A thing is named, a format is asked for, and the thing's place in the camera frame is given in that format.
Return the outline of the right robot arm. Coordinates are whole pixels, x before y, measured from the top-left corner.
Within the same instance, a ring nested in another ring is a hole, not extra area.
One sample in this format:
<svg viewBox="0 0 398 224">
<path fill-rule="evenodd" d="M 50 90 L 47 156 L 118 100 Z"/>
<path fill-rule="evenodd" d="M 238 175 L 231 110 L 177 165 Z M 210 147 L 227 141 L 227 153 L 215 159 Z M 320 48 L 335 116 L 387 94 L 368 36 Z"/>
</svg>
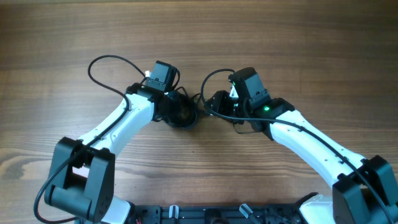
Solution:
<svg viewBox="0 0 398 224">
<path fill-rule="evenodd" d="M 283 98 L 272 98 L 254 68 L 229 70 L 230 91 L 217 91 L 203 106 L 231 123 L 290 149 L 312 167 L 332 195 L 313 193 L 298 203 L 302 223 L 397 223 L 397 181 L 381 156 L 352 152 L 310 124 Z"/>
</svg>

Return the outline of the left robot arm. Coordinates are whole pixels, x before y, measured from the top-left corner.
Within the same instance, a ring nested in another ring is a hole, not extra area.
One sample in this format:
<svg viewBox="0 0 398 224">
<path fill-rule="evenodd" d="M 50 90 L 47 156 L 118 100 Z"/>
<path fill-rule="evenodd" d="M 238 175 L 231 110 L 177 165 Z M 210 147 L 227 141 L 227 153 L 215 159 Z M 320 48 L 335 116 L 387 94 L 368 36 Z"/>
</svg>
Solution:
<svg viewBox="0 0 398 224">
<path fill-rule="evenodd" d="M 71 214 L 74 223 L 139 223 L 133 203 L 114 194 L 116 159 L 135 134 L 150 122 L 165 121 L 176 128 L 193 125 L 197 113 L 191 99 L 179 93 L 180 71 L 156 61 L 143 80 L 116 90 L 120 105 L 95 129 L 78 139 L 64 137 L 55 145 L 49 177 L 34 202 Z"/>
</svg>

